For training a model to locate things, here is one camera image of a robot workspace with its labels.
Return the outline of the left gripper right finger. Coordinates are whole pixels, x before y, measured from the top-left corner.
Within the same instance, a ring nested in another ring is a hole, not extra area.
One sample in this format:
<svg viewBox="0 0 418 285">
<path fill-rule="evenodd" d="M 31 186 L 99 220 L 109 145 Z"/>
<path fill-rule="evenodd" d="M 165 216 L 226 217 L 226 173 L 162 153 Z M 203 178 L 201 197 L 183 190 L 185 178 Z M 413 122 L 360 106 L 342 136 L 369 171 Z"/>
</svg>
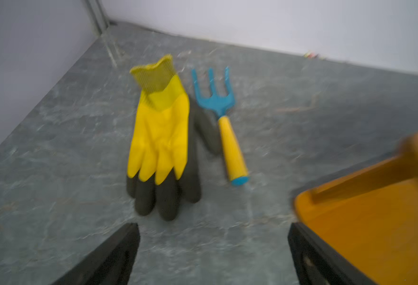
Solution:
<svg viewBox="0 0 418 285">
<path fill-rule="evenodd" d="M 301 285 L 374 284 L 303 223 L 291 224 L 288 244 Z"/>
</svg>

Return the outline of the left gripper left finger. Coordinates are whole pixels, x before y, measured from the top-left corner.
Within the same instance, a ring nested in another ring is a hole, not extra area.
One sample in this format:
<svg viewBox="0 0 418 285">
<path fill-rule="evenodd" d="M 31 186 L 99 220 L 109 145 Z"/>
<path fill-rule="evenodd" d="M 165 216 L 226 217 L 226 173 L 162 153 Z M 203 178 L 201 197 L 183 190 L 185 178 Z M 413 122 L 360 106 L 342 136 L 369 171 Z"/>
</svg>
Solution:
<svg viewBox="0 0 418 285">
<path fill-rule="evenodd" d="M 118 229 L 55 285 L 127 285 L 140 245 L 136 223 Z"/>
</svg>

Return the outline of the orange wooden two-tier shelf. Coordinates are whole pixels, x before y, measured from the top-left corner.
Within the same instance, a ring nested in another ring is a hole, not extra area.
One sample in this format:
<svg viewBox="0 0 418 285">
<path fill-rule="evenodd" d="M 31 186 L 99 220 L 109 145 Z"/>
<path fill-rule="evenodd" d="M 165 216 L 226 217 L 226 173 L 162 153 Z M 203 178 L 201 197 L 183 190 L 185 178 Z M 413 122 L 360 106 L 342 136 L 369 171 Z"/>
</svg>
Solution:
<svg viewBox="0 0 418 285">
<path fill-rule="evenodd" d="M 379 285 L 418 285 L 418 133 L 396 157 L 302 192 L 298 220 Z"/>
</svg>

